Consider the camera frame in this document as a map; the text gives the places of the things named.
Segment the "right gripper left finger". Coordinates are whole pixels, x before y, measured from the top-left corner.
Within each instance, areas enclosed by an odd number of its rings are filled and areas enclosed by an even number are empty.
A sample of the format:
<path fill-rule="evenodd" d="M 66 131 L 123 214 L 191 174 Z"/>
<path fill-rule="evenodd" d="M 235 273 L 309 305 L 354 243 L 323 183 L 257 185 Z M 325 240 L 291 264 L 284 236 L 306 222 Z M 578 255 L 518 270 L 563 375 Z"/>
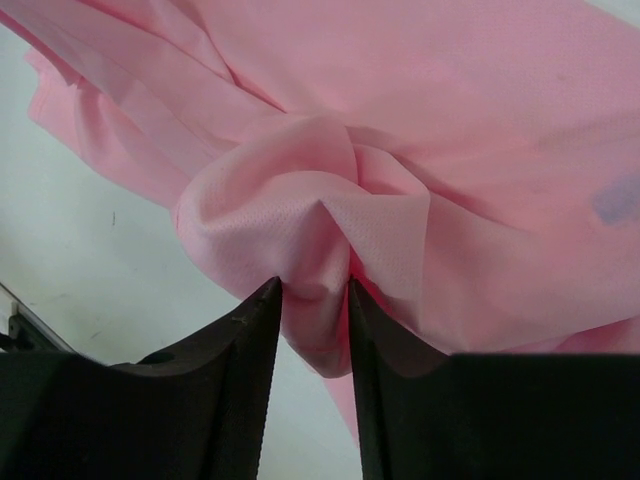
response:
<path fill-rule="evenodd" d="M 254 479 L 280 331 L 273 278 L 234 310 L 136 364 L 106 367 L 102 479 Z"/>

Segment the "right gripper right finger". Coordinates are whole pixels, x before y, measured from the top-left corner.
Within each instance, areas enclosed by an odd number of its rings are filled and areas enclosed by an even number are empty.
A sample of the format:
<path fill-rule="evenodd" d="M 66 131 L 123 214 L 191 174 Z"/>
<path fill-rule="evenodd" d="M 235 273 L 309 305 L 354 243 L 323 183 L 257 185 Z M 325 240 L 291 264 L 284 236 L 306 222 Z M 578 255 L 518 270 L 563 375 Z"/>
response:
<path fill-rule="evenodd" d="M 473 392 L 498 356 L 440 352 L 394 320 L 357 279 L 348 286 L 348 321 L 364 477 L 499 478 Z"/>

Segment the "pink t shirt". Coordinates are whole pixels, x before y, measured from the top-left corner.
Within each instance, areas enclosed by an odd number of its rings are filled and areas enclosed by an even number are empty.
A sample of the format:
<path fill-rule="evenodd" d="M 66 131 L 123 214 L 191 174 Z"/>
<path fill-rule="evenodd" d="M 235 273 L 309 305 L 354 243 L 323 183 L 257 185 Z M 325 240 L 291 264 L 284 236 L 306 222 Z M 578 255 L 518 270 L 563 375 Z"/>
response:
<path fill-rule="evenodd" d="M 639 29 L 617 1 L 5 1 L 32 119 L 168 208 L 349 427 L 346 284 L 445 353 L 639 349 Z"/>

